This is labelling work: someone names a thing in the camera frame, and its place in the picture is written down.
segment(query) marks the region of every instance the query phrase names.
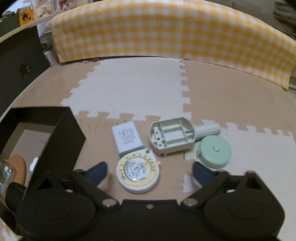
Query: open box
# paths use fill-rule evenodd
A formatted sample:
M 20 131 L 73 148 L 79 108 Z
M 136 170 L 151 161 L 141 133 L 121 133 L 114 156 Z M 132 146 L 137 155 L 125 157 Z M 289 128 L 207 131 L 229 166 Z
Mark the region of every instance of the open box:
M 69 107 L 11 108 L 0 122 L 0 158 L 8 159 L 14 154 L 23 157 L 29 192 L 44 172 L 71 172 L 85 139 Z M 31 173 L 35 157 L 38 162 Z

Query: black wall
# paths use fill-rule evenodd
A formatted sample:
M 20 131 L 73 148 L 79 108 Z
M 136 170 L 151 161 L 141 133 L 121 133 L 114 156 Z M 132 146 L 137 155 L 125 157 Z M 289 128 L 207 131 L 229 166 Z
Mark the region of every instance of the black wall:
M 36 26 L 24 29 L 0 43 L 0 116 L 46 69 L 48 64 Z

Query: measuring tape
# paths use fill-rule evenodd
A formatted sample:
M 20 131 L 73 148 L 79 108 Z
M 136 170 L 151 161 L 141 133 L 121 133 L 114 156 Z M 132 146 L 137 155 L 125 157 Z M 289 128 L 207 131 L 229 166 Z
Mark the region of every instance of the measuring tape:
M 150 149 L 142 149 L 126 154 L 116 167 L 116 175 L 125 190 L 144 193 L 151 190 L 160 175 L 157 160 Z

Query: gray plastic part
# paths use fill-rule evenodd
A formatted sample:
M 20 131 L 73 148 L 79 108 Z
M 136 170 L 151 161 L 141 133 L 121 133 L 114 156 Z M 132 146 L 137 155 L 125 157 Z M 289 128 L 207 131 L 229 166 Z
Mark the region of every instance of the gray plastic part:
M 194 126 L 184 117 L 152 123 L 149 129 L 149 140 L 154 153 L 158 156 L 192 149 L 195 140 L 208 135 L 219 134 L 218 123 Z

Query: shelf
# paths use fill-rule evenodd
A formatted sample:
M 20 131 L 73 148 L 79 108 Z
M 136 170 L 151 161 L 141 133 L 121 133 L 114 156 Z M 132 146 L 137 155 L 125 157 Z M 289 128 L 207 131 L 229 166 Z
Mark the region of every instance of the shelf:
M 42 22 L 47 22 L 47 21 L 51 20 L 52 18 L 54 18 L 55 16 L 57 16 L 58 14 L 60 14 L 60 12 L 59 13 L 54 13 L 54 14 L 51 14 L 51 15 L 48 15 L 48 16 L 45 16 L 45 17 L 42 17 L 40 19 L 29 22 L 27 24 L 24 24 L 24 25 L 22 25 L 22 26 L 20 26 L 20 27 L 18 27 L 16 29 L 10 31 L 9 33 L 3 35 L 2 37 L 0 37 L 0 43 L 2 43 L 6 39 L 10 38 L 11 36 L 13 36 L 13 35 L 15 35 L 15 34 L 17 34 L 19 32 L 21 32 L 22 30 L 24 30 L 26 28 L 30 28 L 30 27 L 38 25 L 38 24 L 40 24 Z

